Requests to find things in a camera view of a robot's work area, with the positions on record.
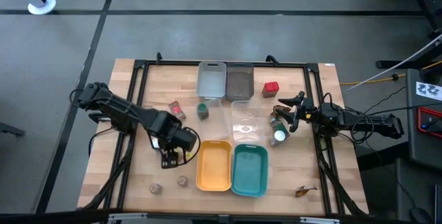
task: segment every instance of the plastic lid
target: plastic lid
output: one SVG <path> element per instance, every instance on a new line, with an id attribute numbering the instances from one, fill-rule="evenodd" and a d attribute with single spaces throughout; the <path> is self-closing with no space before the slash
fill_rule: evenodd
<path id="1" fill-rule="evenodd" d="M 285 139 L 284 131 L 275 131 L 273 136 L 277 141 L 284 141 Z"/>
<path id="2" fill-rule="evenodd" d="M 199 111 L 205 111 L 205 110 L 207 110 L 207 106 L 206 106 L 206 104 L 204 104 L 204 103 L 200 103 L 200 104 L 198 105 L 198 110 L 199 110 Z"/>
<path id="3" fill-rule="evenodd" d="M 279 90 L 279 85 L 277 82 L 267 82 L 265 85 L 265 90 L 266 91 L 278 91 Z"/>

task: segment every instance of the concrete floor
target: concrete floor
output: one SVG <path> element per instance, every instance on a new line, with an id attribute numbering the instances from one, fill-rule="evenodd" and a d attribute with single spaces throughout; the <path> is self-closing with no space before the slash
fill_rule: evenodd
<path id="1" fill-rule="evenodd" d="M 57 0 L 58 10 L 101 10 L 105 0 Z M 433 10 L 441 0 L 425 0 Z M 23 10 L 24 0 L 0 0 L 1 10 Z M 419 10 L 416 0 L 113 0 L 111 10 Z M 24 138 L 1 135 L 0 213 L 33 212 L 99 15 L 0 15 L 0 121 L 25 129 Z M 429 42 L 422 17 L 109 15 L 88 82 L 107 82 L 115 58 L 335 63 L 342 82 L 380 72 L 378 59 L 402 60 Z M 361 86 L 345 104 L 366 110 L 405 82 Z M 405 91 L 376 109 L 405 105 Z M 405 112 L 396 114 L 406 122 Z M 79 111 L 48 211 L 75 209 L 96 125 Z M 373 135 L 383 149 L 400 140 Z M 358 147 L 359 153 L 366 152 Z M 365 183 L 370 204 L 382 195 Z"/>

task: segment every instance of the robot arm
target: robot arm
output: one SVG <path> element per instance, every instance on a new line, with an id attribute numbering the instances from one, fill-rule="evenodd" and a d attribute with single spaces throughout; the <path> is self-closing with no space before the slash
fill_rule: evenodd
<path id="1" fill-rule="evenodd" d="M 77 100 L 78 107 L 84 110 L 100 110 L 110 118 L 114 127 L 130 133 L 140 123 L 153 137 L 158 139 L 161 150 L 173 152 L 175 148 L 191 151 L 197 136 L 174 115 L 157 109 L 143 109 L 109 91 L 105 83 L 89 84 Z"/>
<path id="2" fill-rule="evenodd" d="M 394 115 L 371 115 L 369 118 L 361 113 L 342 109 L 340 106 L 323 102 L 318 108 L 314 107 L 313 100 L 304 97 L 304 92 L 292 99 L 279 99 L 278 101 L 296 109 L 293 113 L 276 109 L 279 116 L 291 125 L 290 132 L 296 131 L 299 120 L 313 123 L 321 127 L 325 136 L 335 137 L 339 131 L 373 131 L 385 137 L 400 138 L 404 132 L 401 120 Z"/>

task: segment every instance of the wooden tabletop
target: wooden tabletop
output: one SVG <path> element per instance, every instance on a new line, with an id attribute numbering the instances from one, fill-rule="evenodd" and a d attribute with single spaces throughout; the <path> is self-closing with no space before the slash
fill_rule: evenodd
<path id="1" fill-rule="evenodd" d="M 116 59 L 109 88 L 114 94 L 126 97 L 133 69 L 133 59 Z M 339 87 L 336 67 L 333 64 L 319 64 L 320 77 L 324 93 L 331 93 L 335 104 L 344 106 Z M 143 107 L 167 110 L 168 104 L 177 100 L 186 113 L 183 125 L 198 131 L 195 117 L 195 105 L 200 102 L 196 95 L 198 76 L 197 66 L 149 66 Z M 134 101 L 137 99 L 139 78 L 135 87 Z M 278 104 L 278 98 L 291 98 L 299 91 L 305 91 L 302 69 L 297 68 L 255 68 L 255 94 L 252 101 L 261 106 L 263 113 L 271 113 Z M 265 82 L 276 81 L 280 90 L 276 97 L 264 99 L 261 90 Z M 318 100 L 315 81 L 311 75 L 315 105 Z M 230 116 L 230 102 L 223 102 L 227 115 Z M 97 131 L 109 128 L 109 124 L 100 123 Z M 265 135 L 272 134 L 267 125 Z M 95 138 L 88 168 L 84 176 L 83 187 L 79 196 L 78 207 L 85 206 L 99 191 L 109 177 L 112 159 L 117 143 L 117 132 L 109 132 Z M 232 137 L 226 139 L 234 147 Z M 340 182 L 356 204 L 368 213 L 367 203 L 358 170 L 353 144 L 348 140 L 333 138 L 334 153 Z M 164 213 L 205 213 L 205 214 L 273 214 L 273 215 L 309 215 L 325 214 L 318 165 L 314 150 L 311 125 L 303 121 L 298 130 L 292 133 L 286 143 L 271 147 L 269 142 L 262 143 L 269 152 L 269 182 L 267 193 L 261 198 L 249 198 L 226 192 L 204 192 L 195 185 L 197 160 L 175 169 L 162 169 L 160 155 L 152 150 L 145 130 L 137 129 L 136 143 L 131 170 L 128 178 L 124 211 L 126 212 L 164 212 Z M 189 179 L 188 187 L 177 184 L 179 176 Z M 150 193 L 149 186 L 159 183 L 163 186 L 160 195 Z M 329 182 L 331 206 L 336 210 L 334 191 Z M 296 198 L 295 189 L 299 186 L 316 186 L 305 196 Z M 117 202 L 117 181 L 111 206 Z"/>

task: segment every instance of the brown food item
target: brown food item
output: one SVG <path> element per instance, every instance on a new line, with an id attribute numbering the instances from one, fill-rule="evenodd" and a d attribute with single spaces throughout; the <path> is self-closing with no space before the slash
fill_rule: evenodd
<path id="1" fill-rule="evenodd" d="M 298 188 L 296 189 L 295 196 L 296 196 L 296 197 L 305 196 L 305 194 L 306 194 L 310 189 L 318 190 L 318 189 L 316 189 L 316 187 L 314 187 L 314 186 L 301 186 L 301 187 L 298 187 Z"/>

